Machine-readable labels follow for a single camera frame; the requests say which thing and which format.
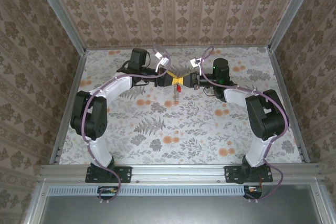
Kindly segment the floral table cover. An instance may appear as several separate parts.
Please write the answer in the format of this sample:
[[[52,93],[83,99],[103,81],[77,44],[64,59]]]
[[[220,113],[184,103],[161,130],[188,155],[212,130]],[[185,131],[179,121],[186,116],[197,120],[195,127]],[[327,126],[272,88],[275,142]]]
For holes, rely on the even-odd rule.
[[[130,59],[132,49],[92,50],[79,91],[90,91],[107,82]],[[190,60],[205,48],[171,48],[171,71],[178,77],[198,72]],[[212,73],[213,60],[228,60],[231,80],[240,86],[262,91],[278,83],[266,47],[216,48],[204,63]],[[134,87],[108,103],[108,127],[104,134],[116,164],[239,164],[251,146],[254,134],[247,111],[224,103],[212,89],[181,87],[179,105],[173,102],[174,87],[153,83]],[[89,164],[90,154],[82,137],[68,128],[59,163]],[[270,163],[301,163],[291,128],[276,140],[267,156]]]

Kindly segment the black connector box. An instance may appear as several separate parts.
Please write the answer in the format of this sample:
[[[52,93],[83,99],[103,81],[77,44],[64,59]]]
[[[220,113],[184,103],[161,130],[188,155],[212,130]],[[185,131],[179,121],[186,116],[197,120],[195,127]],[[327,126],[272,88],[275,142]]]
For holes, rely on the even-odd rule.
[[[101,186],[97,189],[97,197],[100,200],[110,201],[118,191],[118,186]]]
[[[259,199],[262,196],[262,187],[261,186],[244,186],[244,195],[245,199]]]

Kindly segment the grey metal panel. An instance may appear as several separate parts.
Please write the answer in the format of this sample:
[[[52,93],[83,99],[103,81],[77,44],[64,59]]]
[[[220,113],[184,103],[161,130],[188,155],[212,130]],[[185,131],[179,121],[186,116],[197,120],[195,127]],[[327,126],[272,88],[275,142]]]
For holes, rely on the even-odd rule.
[[[48,197],[40,224],[322,224],[311,189],[280,186],[255,202],[242,196]]]

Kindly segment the aluminium side rail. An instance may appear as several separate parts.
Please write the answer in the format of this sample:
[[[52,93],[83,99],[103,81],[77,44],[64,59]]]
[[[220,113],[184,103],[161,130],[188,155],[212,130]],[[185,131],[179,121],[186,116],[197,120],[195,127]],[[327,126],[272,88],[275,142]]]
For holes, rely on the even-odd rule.
[[[310,158],[309,158],[307,149],[305,147],[305,144],[302,138],[302,134],[301,134],[301,131],[300,131],[300,128],[299,128],[299,125],[298,125],[298,122],[297,122],[297,119],[296,119],[296,116],[295,116],[295,113],[294,113],[294,110],[293,110],[293,107],[292,107],[292,104],[291,104],[291,101],[288,95],[288,91],[287,91],[277,58],[276,58],[276,55],[274,51],[270,50],[269,48],[268,48],[268,53],[269,53],[270,61],[271,61],[271,64],[272,64],[272,67],[275,73],[276,80],[278,82],[279,90],[280,90],[280,93],[283,99],[283,104],[286,109],[287,116],[289,118],[291,130],[292,130],[294,139],[296,140],[296,143],[297,143],[297,148],[299,150],[301,160],[304,163],[309,163]]]
[[[69,92],[69,97],[66,103],[65,111],[62,116],[61,124],[57,133],[57,137],[55,140],[54,148],[50,157],[50,164],[54,164],[57,161],[58,158],[58,152],[61,149],[62,145],[64,144],[66,134],[68,131],[68,127],[70,124],[71,114],[72,114],[72,108],[74,105],[75,96],[78,92],[80,81],[82,78],[82,74],[85,69],[86,64],[86,56],[83,55],[79,58],[79,62],[77,65],[76,73],[74,76],[74,80]]]

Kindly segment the aluminium mounting rail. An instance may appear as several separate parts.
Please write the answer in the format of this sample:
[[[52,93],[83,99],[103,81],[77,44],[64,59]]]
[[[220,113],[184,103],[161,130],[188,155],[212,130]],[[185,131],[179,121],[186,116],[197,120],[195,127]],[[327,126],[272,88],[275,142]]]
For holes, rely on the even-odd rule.
[[[131,165],[131,184],[165,185],[165,184],[215,184],[226,183],[225,166],[217,165]],[[43,165],[39,180],[51,183],[81,183],[85,182],[88,165]],[[283,174],[283,184],[308,184],[322,182],[323,176],[317,164],[275,164],[271,168],[273,182],[280,180]]]

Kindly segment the aluminium frame post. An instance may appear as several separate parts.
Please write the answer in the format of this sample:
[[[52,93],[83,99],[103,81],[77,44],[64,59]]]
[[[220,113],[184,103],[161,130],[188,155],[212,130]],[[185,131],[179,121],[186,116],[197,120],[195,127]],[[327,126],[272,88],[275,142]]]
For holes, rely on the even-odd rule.
[[[270,42],[268,48],[271,52],[275,51],[279,46],[281,40],[283,39],[285,33],[289,29],[290,24],[292,23],[294,17],[296,16],[300,6],[304,0],[291,0],[288,4],[286,11],[284,12],[283,17],[281,18]]]
[[[47,0],[47,2],[55,12],[57,18],[59,19],[62,27],[66,31],[79,56],[83,57],[85,55],[86,47],[82,39],[80,38],[74,23],[71,21],[70,16],[66,11],[66,8],[61,3],[61,0]]]

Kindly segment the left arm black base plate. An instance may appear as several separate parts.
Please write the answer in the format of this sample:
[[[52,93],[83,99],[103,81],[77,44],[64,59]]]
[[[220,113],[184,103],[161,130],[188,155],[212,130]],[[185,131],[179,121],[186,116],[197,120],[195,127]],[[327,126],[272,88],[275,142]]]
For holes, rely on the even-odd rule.
[[[130,183],[132,176],[131,166],[116,166],[114,172],[119,176],[121,183]],[[118,183],[118,179],[111,172],[91,164],[87,168],[86,183]]]

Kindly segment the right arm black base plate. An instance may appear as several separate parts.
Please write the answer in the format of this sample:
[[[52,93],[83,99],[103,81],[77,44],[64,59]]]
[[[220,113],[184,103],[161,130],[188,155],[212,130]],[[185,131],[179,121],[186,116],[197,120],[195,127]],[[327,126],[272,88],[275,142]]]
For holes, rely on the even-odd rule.
[[[225,166],[225,180],[227,183],[270,183],[273,182],[272,172],[269,166],[249,167],[241,164],[240,166]]]

